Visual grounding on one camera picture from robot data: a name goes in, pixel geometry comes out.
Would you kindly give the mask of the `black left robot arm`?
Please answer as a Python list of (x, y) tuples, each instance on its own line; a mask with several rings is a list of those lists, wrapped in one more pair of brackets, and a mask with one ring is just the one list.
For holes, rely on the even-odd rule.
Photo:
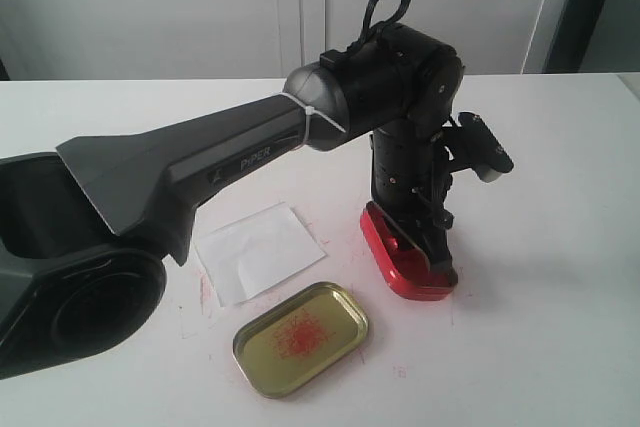
[(196, 210), (302, 145), (363, 134), (372, 194), (422, 250), (429, 277), (457, 280), (444, 201), (463, 75), (456, 51), (395, 24), (292, 72), (262, 100), (150, 132), (77, 137), (1, 162), (1, 375), (102, 353), (137, 331), (184, 262)]

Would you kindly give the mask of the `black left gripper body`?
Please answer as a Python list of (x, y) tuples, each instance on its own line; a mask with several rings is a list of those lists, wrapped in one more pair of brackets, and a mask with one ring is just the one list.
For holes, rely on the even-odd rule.
[(452, 174), (440, 138), (400, 119), (373, 132), (372, 150), (372, 198), (383, 211), (398, 223), (453, 225), (444, 207)]

